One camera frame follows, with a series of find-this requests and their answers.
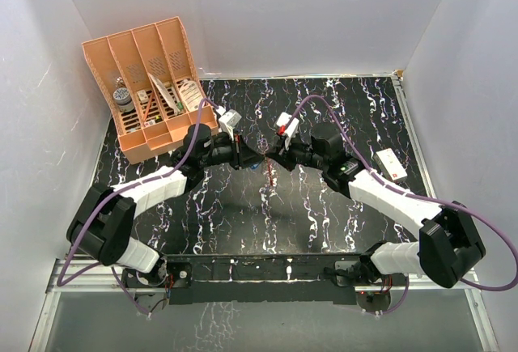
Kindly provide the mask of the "white and red keyring holder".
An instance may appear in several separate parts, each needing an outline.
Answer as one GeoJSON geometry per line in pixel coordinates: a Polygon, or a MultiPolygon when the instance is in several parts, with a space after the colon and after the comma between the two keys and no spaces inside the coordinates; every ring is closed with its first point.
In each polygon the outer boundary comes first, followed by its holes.
{"type": "Polygon", "coordinates": [[[266,157],[265,158],[265,163],[266,163],[267,178],[268,178],[270,187],[273,187],[274,186],[274,178],[273,178],[272,165],[271,165],[271,162],[270,162],[270,158],[266,157]]]}

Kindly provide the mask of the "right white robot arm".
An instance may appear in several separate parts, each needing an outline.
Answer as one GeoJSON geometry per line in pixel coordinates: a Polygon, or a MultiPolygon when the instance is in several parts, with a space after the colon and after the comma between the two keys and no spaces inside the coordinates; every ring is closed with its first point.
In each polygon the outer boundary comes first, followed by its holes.
{"type": "Polygon", "coordinates": [[[346,153],[335,125],[316,125],[310,136],[310,143],[305,143],[296,125],[281,124],[266,155],[288,171],[296,166],[319,170],[333,191],[384,214],[415,238],[409,243],[374,244],[343,277],[377,285],[392,274],[416,274],[451,288],[486,255],[473,219],[460,204],[417,200],[409,190],[377,180],[373,171],[346,153]]]}

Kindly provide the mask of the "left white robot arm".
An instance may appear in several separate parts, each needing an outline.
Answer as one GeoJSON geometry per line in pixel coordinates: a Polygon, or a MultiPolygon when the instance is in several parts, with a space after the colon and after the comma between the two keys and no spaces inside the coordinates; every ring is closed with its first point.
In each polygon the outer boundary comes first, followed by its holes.
{"type": "Polygon", "coordinates": [[[205,169],[228,164],[235,170],[251,168],[264,155],[247,146],[239,134],[213,135],[205,124],[191,125],[182,145],[173,151],[172,166],[118,186],[92,185],[70,224],[66,238],[101,265],[133,270],[148,286],[167,277],[167,258],[131,237],[134,220],[168,199],[193,190],[205,169]]]}

